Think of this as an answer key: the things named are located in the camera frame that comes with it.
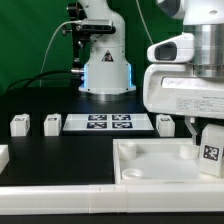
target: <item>blue light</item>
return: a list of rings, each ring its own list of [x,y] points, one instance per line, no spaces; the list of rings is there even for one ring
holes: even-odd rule
[[[83,87],[84,88],[86,88],[86,86],[87,86],[87,71],[88,71],[87,64],[85,64],[84,65],[84,76],[83,76],[83,78],[84,78]]]
[[[128,66],[128,70],[129,70],[129,87],[134,87],[133,83],[132,83],[132,67],[131,65],[129,64]]]

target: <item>small white cube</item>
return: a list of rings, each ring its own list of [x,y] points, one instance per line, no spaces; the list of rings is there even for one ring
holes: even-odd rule
[[[199,170],[201,172],[223,176],[224,127],[207,125],[202,132]]]
[[[7,145],[0,145],[0,174],[9,162],[9,151]]]
[[[30,129],[29,114],[16,115],[10,123],[10,130],[12,137],[26,136],[29,129]]]
[[[59,136],[61,131],[62,121],[60,114],[48,115],[44,121],[45,136]]]
[[[156,129],[160,137],[174,137],[175,123],[169,115],[156,116]]]

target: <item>green backdrop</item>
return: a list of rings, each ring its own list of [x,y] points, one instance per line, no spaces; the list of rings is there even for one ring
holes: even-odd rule
[[[55,29],[68,21],[66,7],[72,0],[1,0],[0,6],[0,94],[19,79],[40,73],[44,54]],[[139,0],[154,43],[182,31],[181,21],[165,16],[155,0]],[[137,86],[142,86],[150,45],[136,0],[108,0],[110,7],[126,22],[126,58],[135,67]],[[88,58],[88,48],[83,61]],[[71,36],[57,36],[49,52],[45,71],[70,69],[72,65]]]

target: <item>white block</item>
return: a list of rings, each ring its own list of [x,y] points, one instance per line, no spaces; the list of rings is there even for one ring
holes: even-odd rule
[[[0,215],[89,213],[89,186],[2,187]]]
[[[132,160],[136,158],[137,145],[133,142],[127,142],[119,145],[119,157],[122,160]]]
[[[201,172],[223,176],[224,160],[224,127],[216,125],[207,125],[202,132],[202,141],[200,147]]]
[[[9,162],[9,151],[7,145],[0,145],[0,174]]]
[[[10,129],[12,137],[26,136],[30,129],[30,115],[16,115],[10,123]]]
[[[44,135],[45,136],[59,136],[61,131],[61,115],[48,115],[44,121]]]
[[[224,211],[223,183],[126,186],[128,213]]]
[[[156,116],[156,129],[160,137],[174,137],[175,123],[169,115]]]

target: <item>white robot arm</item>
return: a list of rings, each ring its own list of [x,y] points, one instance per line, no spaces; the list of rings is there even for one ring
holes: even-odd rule
[[[224,1],[157,0],[183,19],[183,34],[148,49],[144,105],[150,112],[224,118]]]
[[[125,23],[107,0],[79,0],[89,21],[111,21],[114,34],[92,35],[90,59],[84,67],[82,95],[98,100],[114,100],[135,90],[131,65],[125,59]]]

